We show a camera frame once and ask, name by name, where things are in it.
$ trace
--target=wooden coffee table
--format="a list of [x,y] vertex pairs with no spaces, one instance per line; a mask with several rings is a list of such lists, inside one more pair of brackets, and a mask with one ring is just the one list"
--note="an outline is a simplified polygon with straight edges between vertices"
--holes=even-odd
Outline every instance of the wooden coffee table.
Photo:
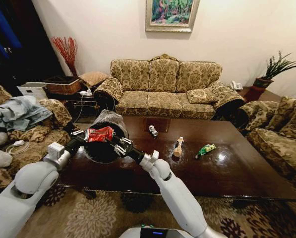
[[[228,121],[124,117],[136,148],[169,162],[171,170],[194,195],[237,199],[296,201],[289,183],[280,177],[252,145]],[[149,125],[159,132],[153,138]],[[183,136],[182,156],[173,157],[177,139]],[[195,159],[205,144],[216,149]],[[100,164],[86,158],[83,149],[60,176],[60,185],[78,189],[159,193],[156,183],[130,158]]]

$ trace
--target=patterned couch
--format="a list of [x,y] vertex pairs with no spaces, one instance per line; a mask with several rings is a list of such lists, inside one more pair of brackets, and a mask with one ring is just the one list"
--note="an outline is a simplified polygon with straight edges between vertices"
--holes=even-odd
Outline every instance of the patterned couch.
[[[0,86],[0,104],[10,97],[11,95]],[[42,159],[49,144],[54,141],[59,144],[66,144],[70,140],[69,134],[64,129],[70,130],[72,128],[72,117],[63,104],[54,99],[40,99],[38,101],[53,115],[26,132],[15,130],[8,133],[9,144],[15,140],[24,140],[29,143],[29,147],[23,153],[12,155],[13,159],[10,166],[0,168],[0,188],[5,188],[20,168]]]
[[[238,93],[218,81],[221,72],[214,62],[181,62],[168,55],[150,61],[116,59],[111,62],[112,77],[94,95],[101,105],[113,100],[121,115],[211,119],[216,112],[230,112],[243,104]],[[218,101],[189,103],[186,92],[203,88]]]
[[[295,110],[296,99],[288,97],[280,102],[253,101],[237,110],[234,125],[296,191],[296,138],[290,136],[290,131],[296,132],[291,120]],[[293,125],[285,128],[288,122]],[[288,205],[296,213],[296,202]]]

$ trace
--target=side table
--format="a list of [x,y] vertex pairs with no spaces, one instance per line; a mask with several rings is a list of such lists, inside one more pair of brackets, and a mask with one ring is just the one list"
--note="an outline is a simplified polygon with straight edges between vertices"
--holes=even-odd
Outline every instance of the side table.
[[[244,95],[249,91],[250,87],[243,87],[241,91],[237,91],[239,95],[244,97]],[[261,94],[259,101],[274,101],[279,102],[281,97],[277,94],[274,94],[268,90],[266,90],[263,94]]]
[[100,106],[92,96],[82,96],[77,92],[73,95],[47,94],[48,98],[57,99],[64,104],[73,117],[78,117],[81,106],[83,105],[83,116],[98,116]]

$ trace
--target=wicker basket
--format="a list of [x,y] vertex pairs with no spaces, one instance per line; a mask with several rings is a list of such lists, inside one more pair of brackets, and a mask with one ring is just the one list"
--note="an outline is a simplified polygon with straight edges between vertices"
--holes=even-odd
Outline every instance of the wicker basket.
[[47,84],[49,93],[61,94],[61,95],[72,95],[81,90],[79,77],[72,76],[54,76],[44,80]]

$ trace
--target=green snack wrapper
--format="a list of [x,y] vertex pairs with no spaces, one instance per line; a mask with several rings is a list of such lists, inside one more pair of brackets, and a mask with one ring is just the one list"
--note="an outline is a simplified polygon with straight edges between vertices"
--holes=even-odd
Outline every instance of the green snack wrapper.
[[215,144],[207,144],[205,146],[203,146],[197,153],[197,155],[195,156],[196,159],[199,159],[202,155],[205,155],[207,152],[210,152],[211,150],[216,149]]

